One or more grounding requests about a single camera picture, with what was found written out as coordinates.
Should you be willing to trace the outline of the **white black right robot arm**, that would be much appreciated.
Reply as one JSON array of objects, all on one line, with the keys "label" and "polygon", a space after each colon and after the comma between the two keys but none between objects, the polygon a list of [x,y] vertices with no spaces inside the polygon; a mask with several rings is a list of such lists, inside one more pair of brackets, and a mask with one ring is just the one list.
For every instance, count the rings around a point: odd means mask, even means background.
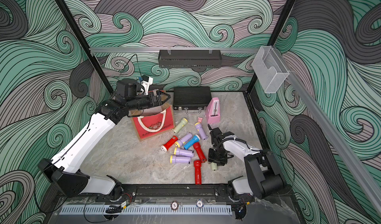
[{"label": "white black right robot arm", "polygon": [[246,176],[228,182],[231,199],[236,201],[245,196],[263,199],[285,188],[284,175],[275,155],[269,150],[250,146],[230,131],[223,133],[219,128],[208,129],[212,143],[208,152],[209,163],[224,166],[228,159],[238,158],[245,165]]}]

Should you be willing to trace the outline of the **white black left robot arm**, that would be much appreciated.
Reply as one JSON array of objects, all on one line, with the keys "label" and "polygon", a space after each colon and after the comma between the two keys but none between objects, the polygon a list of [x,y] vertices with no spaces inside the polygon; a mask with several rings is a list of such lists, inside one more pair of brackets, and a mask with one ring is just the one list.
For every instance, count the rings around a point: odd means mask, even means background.
[{"label": "white black left robot arm", "polygon": [[90,151],[124,117],[133,117],[134,111],[164,105],[171,96],[161,90],[150,91],[153,79],[143,76],[142,81],[122,79],[116,91],[103,101],[80,133],[51,159],[42,159],[38,168],[47,180],[67,198],[83,193],[105,195],[115,202],[123,195],[122,184],[111,176],[89,176],[80,166]]}]

